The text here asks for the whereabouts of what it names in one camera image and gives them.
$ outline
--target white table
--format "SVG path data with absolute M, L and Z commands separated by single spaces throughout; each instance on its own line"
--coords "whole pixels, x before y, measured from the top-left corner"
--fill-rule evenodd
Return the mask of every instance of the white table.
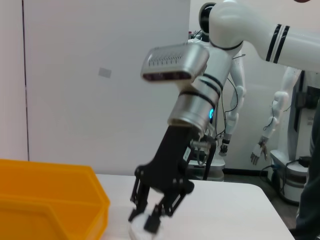
M 128 240 L 128 217 L 135 177 L 97 175 L 111 206 L 103 240 Z M 172 218 L 162 218 L 165 240 L 294 240 L 286 225 L 257 186 L 194 181 Z M 151 211 L 161 195 L 150 190 Z

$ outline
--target cooling vent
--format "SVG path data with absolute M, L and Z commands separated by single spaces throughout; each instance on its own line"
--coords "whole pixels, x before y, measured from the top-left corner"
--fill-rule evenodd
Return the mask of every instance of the cooling vent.
M 176 56 L 161 56 L 161 57 L 152 57 L 149 60 L 149 66 L 159 66 L 159 65 L 169 65 L 169 64 L 178 64 L 179 60 L 182 58 L 181 55 Z

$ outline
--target black base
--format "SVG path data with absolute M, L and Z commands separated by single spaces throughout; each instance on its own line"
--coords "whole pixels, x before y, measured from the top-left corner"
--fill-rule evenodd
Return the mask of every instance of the black base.
M 227 175 L 242 175 L 242 176 L 254 176 L 254 177 L 260 176 L 259 170 L 225 168 L 222 171 L 224 174 L 227 174 Z M 268 176 L 268 171 L 262 171 L 261 176 L 262 177 Z

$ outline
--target white wall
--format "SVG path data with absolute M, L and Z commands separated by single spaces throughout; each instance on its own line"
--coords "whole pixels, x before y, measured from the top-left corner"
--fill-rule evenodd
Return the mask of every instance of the white wall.
M 21 0 L 0 0 L 0 158 L 28 160 Z
M 142 62 L 188 39 L 189 11 L 189 0 L 25 1 L 30 159 L 123 175 L 149 162 L 179 93 L 144 82 Z
M 206 0 L 191 0 L 189 31 L 200 30 L 198 14 Z M 320 32 L 320 1 L 297 3 L 294 0 L 242 0 L 244 4 L 255 9 L 261 16 L 277 24 L 285 24 L 310 31 Z M 250 163 L 250 155 L 254 145 L 260 139 L 263 127 L 271 114 L 270 107 L 274 93 L 280 88 L 285 68 L 262 61 L 253 46 L 244 43 L 243 58 L 247 95 L 244 106 L 239 114 L 237 130 L 232 136 L 227 157 L 226 167 L 233 169 L 260 170 L 267 163 L 261 159 L 257 166 Z M 224 110 L 230 109 L 230 99 L 233 87 L 227 82 L 223 90 Z M 218 130 L 223 126 L 222 108 L 219 108 Z M 268 149 L 277 149 L 279 131 L 268 143 Z

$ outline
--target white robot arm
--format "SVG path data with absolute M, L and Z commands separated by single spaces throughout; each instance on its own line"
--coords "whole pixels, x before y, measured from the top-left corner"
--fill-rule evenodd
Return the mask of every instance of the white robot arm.
M 234 82 L 235 91 L 230 102 L 231 111 L 227 111 L 225 133 L 223 135 L 222 144 L 219 155 L 226 156 L 231 136 L 238 125 L 239 112 L 244 104 L 246 96 L 245 86 L 245 70 L 242 59 L 242 51 L 235 55 L 231 65 L 230 75 Z
M 281 89 L 274 94 L 274 99 L 272 101 L 271 106 L 271 116 L 269 117 L 265 127 L 263 128 L 262 136 L 259 142 L 255 145 L 252 154 L 251 154 L 251 162 L 254 165 L 257 165 L 258 159 L 263 152 L 263 148 L 265 148 L 266 143 L 269 138 L 277 129 L 283 111 L 287 106 L 289 100 L 289 92 L 295 86 L 298 78 L 301 74 L 301 70 L 288 67 L 284 73 Z

